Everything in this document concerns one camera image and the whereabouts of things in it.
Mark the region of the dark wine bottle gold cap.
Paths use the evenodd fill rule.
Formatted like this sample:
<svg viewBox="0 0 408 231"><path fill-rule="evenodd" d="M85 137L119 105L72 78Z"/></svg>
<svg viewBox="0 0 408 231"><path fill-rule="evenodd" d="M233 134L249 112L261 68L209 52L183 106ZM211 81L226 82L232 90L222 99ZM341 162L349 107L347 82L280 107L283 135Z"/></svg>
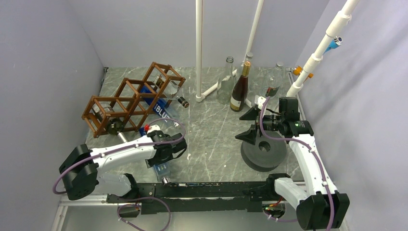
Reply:
<svg viewBox="0 0 408 231"><path fill-rule="evenodd" d="M241 75L235 84L230 98L230 108L234 112L242 110L244 101L248 92L248 75L251 68L251 62L246 61L243 64Z"/></svg>

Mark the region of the tall clear bottle black label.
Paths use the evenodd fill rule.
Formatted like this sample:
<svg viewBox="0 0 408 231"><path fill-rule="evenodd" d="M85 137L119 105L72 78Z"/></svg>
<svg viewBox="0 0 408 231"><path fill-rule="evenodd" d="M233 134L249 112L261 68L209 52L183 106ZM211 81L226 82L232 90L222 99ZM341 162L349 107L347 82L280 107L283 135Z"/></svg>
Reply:
<svg viewBox="0 0 408 231"><path fill-rule="evenodd" d="M234 85L233 71L234 58L228 56L222 73L219 75L217 83L216 99L220 104L226 105L230 102L232 88Z"/></svg>

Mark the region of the clear bottle red black label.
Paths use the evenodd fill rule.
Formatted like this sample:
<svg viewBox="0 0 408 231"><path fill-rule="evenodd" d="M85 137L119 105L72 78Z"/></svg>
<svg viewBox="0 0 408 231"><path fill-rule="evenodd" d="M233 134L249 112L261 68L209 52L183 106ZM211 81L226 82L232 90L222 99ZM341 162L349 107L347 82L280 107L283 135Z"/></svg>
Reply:
<svg viewBox="0 0 408 231"><path fill-rule="evenodd" d="M251 63L251 67L250 67L250 70L249 70L248 77L252 77L252 76L255 75L256 65L254 65L254 62L253 62L253 54L252 54L251 52L248 52L248 53L245 55L244 61L241 62L240 64L238 64L238 66L237 66L236 74L235 74L236 77L240 77L240 76L241 76L242 70L243 70L243 66L244 66L244 63L245 63L245 62L250 62L250 63Z"/></svg>

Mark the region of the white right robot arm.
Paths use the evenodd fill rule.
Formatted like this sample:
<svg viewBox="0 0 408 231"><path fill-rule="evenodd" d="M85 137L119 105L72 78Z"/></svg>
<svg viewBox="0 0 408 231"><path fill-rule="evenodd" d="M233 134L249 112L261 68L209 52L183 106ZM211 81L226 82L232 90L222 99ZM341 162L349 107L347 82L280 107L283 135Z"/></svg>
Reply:
<svg viewBox="0 0 408 231"><path fill-rule="evenodd" d="M298 99L281 97L278 112L266 115L269 100L269 97L255 97L254 106L240 117L254 124L235 138L250 145L255 145L258 137L285 141L295 154L306 188L300 188L287 174L272 174L265 186L266 196L271 200L285 199L296 210L296 220L305 231L340 228L350 200L329 177L311 124L300 118Z"/></svg>

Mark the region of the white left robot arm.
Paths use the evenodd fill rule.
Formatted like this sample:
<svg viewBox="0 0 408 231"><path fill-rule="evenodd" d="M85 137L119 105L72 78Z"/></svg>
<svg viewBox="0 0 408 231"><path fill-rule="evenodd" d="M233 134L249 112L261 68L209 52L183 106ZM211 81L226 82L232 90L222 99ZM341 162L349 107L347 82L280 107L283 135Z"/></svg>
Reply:
<svg viewBox="0 0 408 231"><path fill-rule="evenodd" d="M90 149L86 144L81 144L59 167L58 181L63 182L64 191L53 188L53 192L66 194L71 201L101 193L132 202L140 196L133 175L113 175L109 171L137 161L144 161L151 168L181 157L187 147L182 133L170 136L161 130L153 130L136 140L110 147Z"/></svg>

